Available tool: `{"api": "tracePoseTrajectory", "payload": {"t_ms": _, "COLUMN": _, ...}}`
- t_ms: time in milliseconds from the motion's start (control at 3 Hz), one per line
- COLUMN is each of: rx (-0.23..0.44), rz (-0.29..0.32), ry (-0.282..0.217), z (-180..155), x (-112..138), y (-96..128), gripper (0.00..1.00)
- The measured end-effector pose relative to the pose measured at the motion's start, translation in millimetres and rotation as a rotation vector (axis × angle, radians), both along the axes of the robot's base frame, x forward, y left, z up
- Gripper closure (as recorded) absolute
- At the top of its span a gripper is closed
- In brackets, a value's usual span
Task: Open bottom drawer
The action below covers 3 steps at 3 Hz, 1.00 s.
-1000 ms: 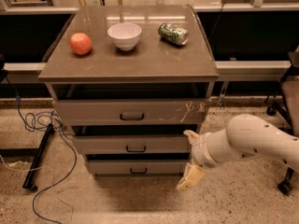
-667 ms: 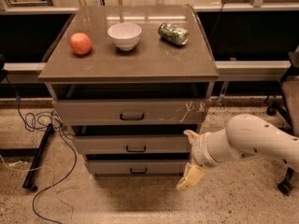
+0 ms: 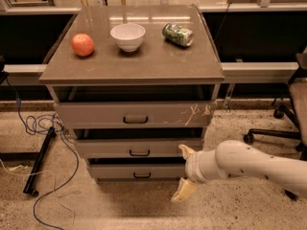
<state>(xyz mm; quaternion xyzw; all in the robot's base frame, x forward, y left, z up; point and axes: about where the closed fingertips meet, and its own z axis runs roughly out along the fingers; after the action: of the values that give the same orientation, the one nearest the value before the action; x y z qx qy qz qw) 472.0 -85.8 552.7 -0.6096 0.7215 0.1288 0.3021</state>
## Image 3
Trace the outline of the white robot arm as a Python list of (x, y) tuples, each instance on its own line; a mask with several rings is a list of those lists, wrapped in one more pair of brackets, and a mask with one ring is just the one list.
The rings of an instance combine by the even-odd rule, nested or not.
[(307, 197), (306, 161), (270, 155), (235, 140), (221, 142), (210, 151), (178, 147), (185, 159), (185, 177), (179, 181), (173, 202), (188, 199), (209, 180), (239, 176), (267, 179), (297, 196)]

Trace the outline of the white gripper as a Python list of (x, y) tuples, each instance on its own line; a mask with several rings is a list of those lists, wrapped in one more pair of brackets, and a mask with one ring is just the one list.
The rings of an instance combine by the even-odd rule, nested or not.
[(171, 198), (172, 202), (187, 200), (197, 190), (197, 184), (204, 184), (206, 181), (206, 178), (201, 173), (201, 159), (204, 157), (205, 152), (195, 152), (193, 149), (183, 144), (180, 144), (178, 148), (182, 152), (182, 157), (186, 159), (185, 173), (188, 179), (180, 179), (177, 191)]

